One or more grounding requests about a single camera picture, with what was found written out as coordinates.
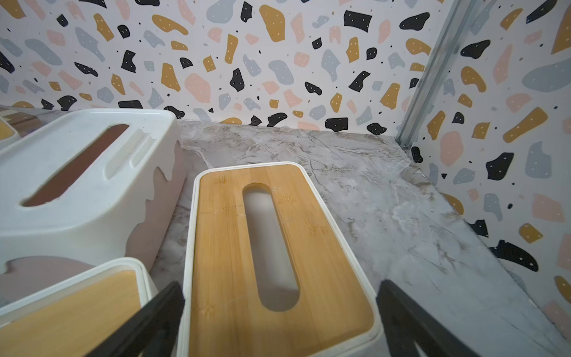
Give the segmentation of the right corner aluminium post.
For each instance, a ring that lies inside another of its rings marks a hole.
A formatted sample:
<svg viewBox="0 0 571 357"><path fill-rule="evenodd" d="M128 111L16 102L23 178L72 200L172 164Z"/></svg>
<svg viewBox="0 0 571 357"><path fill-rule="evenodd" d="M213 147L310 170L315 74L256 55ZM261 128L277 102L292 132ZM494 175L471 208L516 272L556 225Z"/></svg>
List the right corner aluminium post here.
<svg viewBox="0 0 571 357"><path fill-rule="evenodd" d="M425 72L417 84L395 141L403 150L413 147L423 120L429 114L437 90L443 84L451 58L459 52L459 43L483 3L477 0L453 1L443 22L436 44L429 56Z"/></svg>

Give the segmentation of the white pink tissue box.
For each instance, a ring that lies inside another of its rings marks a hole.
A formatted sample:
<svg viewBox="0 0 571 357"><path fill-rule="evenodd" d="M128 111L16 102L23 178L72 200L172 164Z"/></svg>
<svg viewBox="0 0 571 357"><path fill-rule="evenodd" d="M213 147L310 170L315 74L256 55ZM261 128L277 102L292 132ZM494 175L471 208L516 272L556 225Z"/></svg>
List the white pink tissue box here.
<svg viewBox="0 0 571 357"><path fill-rule="evenodd" d="M131 257L151 269L186 178L156 109L68 113L1 152L1 304Z"/></svg>

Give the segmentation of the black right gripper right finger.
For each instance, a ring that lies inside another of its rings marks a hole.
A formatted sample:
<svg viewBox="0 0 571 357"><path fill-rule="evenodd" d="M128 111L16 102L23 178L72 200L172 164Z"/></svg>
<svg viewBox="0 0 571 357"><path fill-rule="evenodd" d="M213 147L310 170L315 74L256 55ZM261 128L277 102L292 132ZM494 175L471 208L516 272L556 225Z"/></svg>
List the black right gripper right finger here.
<svg viewBox="0 0 571 357"><path fill-rule="evenodd" d="M477 355L394 282L381 282L376 304L392 356Z"/></svg>

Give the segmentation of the light bamboo lid tissue box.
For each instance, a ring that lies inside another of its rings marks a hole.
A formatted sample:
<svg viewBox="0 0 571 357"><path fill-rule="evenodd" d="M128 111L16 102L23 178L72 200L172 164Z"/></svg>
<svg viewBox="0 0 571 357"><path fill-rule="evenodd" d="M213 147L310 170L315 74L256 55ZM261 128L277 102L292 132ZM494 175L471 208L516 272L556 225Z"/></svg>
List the light bamboo lid tissue box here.
<svg viewBox="0 0 571 357"><path fill-rule="evenodd" d="M359 356L376 292L307 172L222 167L193 186L178 356Z"/></svg>

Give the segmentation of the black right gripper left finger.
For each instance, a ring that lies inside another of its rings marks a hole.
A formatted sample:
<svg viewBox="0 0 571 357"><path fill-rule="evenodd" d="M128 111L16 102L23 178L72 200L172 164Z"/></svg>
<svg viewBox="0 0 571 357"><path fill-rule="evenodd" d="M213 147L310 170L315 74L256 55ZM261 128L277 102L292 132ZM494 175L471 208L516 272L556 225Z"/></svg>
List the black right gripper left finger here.
<svg viewBox="0 0 571 357"><path fill-rule="evenodd" d="M89 356L170 356L184 309L181 284L173 281Z"/></svg>

